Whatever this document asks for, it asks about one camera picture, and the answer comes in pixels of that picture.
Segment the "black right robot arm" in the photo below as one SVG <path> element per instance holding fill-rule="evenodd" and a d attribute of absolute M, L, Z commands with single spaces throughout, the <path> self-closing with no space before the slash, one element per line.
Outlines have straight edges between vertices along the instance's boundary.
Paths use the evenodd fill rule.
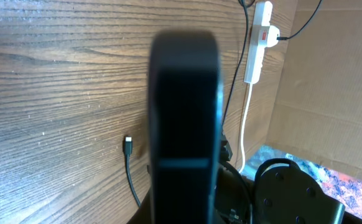
<path fill-rule="evenodd" d="M 209 223 L 362 223 L 290 159 L 263 162 L 253 180 L 229 163 L 232 150 L 224 135 L 215 202 Z"/>

